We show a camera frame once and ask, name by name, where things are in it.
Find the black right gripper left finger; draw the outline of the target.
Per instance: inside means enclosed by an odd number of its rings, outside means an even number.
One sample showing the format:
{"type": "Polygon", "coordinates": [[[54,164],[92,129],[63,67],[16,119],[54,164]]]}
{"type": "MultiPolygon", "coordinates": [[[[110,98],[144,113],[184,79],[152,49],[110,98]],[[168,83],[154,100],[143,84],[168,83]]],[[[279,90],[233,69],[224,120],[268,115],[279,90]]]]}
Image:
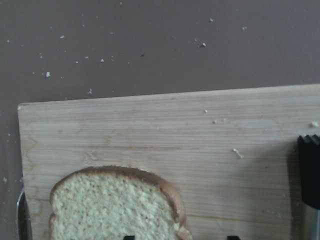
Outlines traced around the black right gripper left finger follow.
{"type": "Polygon", "coordinates": [[[135,236],[134,235],[126,235],[123,240],[135,240],[135,236]]]}

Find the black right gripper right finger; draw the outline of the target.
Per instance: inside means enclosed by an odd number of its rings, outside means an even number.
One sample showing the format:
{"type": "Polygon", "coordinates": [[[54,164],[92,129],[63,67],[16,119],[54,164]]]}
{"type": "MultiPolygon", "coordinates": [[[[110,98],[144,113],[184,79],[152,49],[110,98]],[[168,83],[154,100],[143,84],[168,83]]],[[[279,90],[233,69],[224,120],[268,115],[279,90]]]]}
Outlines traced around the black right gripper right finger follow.
{"type": "Polygon", "coordinates": [[[240,240],[240,237],[237,235],[228,235],[226,240],[240,240]]]}

